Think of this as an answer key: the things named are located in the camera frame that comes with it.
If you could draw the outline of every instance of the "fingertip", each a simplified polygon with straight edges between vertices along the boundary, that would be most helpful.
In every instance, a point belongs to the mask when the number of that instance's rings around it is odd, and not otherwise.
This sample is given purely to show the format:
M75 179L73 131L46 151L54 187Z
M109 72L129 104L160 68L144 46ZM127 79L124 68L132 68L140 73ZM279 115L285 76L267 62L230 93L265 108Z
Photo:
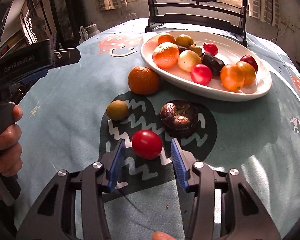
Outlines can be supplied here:
M152 240L175 240L175 239L164 232L157 231L153 234Z
M23 112L22 112L21 106L16 105L13 108L12 115L13 115L13 121L14 122L19 121L22 118L22 116L23 116Z

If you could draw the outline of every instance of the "human hand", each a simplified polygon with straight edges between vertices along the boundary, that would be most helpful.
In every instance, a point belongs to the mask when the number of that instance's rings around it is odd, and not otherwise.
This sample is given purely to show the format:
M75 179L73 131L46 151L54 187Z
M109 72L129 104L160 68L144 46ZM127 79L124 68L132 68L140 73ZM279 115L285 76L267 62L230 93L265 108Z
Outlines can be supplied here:
M13 121L17 122L22 117L22 109L15 106L12 111ZM3 176L10 177L18 173L22 167L20 158L22 147L18 143L21 137L21 128L17 124L9 126L2 134L0 134L0 150L3 154L0 156L0 173Z
M166 233L157 231L153 234L152 240L175 240L172 236L167 235Z

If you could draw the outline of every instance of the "sun icon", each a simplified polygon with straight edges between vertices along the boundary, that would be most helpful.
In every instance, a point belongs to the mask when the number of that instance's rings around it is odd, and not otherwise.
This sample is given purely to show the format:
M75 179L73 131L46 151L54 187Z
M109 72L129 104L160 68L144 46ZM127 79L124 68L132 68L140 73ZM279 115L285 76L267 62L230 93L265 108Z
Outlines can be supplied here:
M34 107L34 109L30 112L31 115L29 117L29 119L31 118L31 116L35 116L35 113L37 112L37 110L41 107L41 106L38 106L39 102L37 103L37 105Z

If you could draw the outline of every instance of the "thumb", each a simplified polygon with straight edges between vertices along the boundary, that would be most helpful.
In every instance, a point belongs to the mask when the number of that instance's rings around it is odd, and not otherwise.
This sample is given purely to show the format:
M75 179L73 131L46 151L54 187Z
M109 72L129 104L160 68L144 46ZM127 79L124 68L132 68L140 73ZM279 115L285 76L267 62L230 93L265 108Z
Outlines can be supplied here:
M163 232L155 232L152 236L152 240L175 240L172 236Z

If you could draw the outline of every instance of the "tablecloth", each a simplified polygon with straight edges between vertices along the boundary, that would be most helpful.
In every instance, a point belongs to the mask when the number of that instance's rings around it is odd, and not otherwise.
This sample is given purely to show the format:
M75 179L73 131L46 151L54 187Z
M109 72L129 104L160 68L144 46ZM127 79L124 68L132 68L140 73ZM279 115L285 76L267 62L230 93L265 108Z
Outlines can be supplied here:
M20 226L58 170L83 170L124 138L126 158L117 189L103 195L112 239L150 239L157 230L184 239L193 195L176 183L169 158L171 138L158 116L166 102L181 99L200 104L201 122L193 136L181 140L181 147L216 170L242 172L284 237L300 217L300 74L293 63L274 43L247 33L248 48L271 72L273 84L266 96L224 102L164 81L157 94L138 96L130 91L127 77L133 67L146 65L140 55L149 35L144 34L146 25L147 19L132 20L88 39L78 46L79 63L50 70L21 101L24 116L18 124L24 165L19 172L22 191L15 225ZM173 29L235 38L195 25L166 24L157 32ZM131 54L125 57L111 55L127 52ZM122 122L112 122L105 114L108 104L117 99L130 109ZM130 141L140 129L161 136L160 158L147 161L133 152ZM77 196L77 235L82 237ZM215 238L221 222L218 214L216 210Z

